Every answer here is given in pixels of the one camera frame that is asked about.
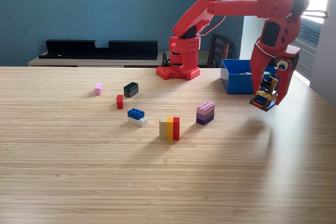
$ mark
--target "wooden chair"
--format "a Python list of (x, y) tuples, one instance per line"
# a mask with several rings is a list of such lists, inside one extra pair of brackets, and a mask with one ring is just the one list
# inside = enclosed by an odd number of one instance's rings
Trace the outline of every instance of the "wooden chair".
[(213, 68), (215, 60), (215, 68), (220, 68), (222, 60), (227, 59), (232, 45), (233, 42), (230, 39), (225, 38), (219, 34), (212, 34), (208, 62), (206, 66), (208, 68)]

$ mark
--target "red robot arm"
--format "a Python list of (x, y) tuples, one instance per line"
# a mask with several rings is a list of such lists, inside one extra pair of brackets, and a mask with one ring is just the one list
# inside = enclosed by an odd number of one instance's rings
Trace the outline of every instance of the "red robot arm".
[(199, 33), (214, 15), (268, 18), (255, 43), (250, 65), (255, 93), (259, 90), (266, 67), (277, 68), (277, 105), (287, 94), (299, 60), (300, 49), (289, 44), (299, 35), (301, 15), (308, 5), (309, 0), (197, 0), (173, 28), (174, 37), (170, 38), (171, 66), (158, 67), (156, 73), (165, 79), (198, 76)]

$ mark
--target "black lego brick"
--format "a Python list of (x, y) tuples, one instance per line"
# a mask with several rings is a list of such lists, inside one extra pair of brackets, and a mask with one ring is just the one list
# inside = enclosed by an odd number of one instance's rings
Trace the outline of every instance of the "black lego brick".
[(132, 92), (126, 92), (126, 91), (124, 91), (124, 96), (126, 96), (126, 97), (132, 97), (132, 96), (134, 96), (136, 93), (138, 93), (138, 91), (139, 91), (139, 89), (135, 89), (135, 90), (133, 90)]
[(139, 88), (139, 85), (136, 82), (131, 82), (124, 87), (124, 92), (131, 93), (133, 90)]

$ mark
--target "blue bin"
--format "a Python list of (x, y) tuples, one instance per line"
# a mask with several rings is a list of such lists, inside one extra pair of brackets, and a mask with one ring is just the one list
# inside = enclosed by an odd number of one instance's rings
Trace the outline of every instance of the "blue bin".
[[(266, 72), (276, 74), (275, 67), (267, 67)], [(228, 94), (253, 94), (253, 83), (249, 60), (222, 60), (222, 69), (220, 75), (224, 88)]]

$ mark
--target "purple lego brick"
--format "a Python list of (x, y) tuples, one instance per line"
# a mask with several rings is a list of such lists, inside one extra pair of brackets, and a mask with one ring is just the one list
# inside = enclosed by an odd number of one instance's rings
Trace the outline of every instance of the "purple lego brick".
[(197, 107), (196, 113), (206, 115), (207, 113), (213, 110), (215, 110), (215, 104), (213, 102), (205, 102)]
[(205, 125), (207, 124), (208, 122), (212, 121), (214, 119), (214, 115), (210, 116), (208, 119), (206, 120), (201, 120), (201, 119), (198, 119), (196, 118), (196, 123), (199, 123), (201, 125)]
[(211, 110), (209, 113), (207, 113), (206, 115), (202, 115), (202, 114), (198, 114), (196, 113), (196, 118), (201, 119), (201, 120), (206, 120), (208, 119), (210, 116), (214, 116), (215, 115), (215, 111)]
[(95, 90), (94, 92), (95, 92), (96, 95), (100, 95), (101, 92), (103, 91), (103, 83), (98, 82), (98, 83), (96, 84), (94, 90)]

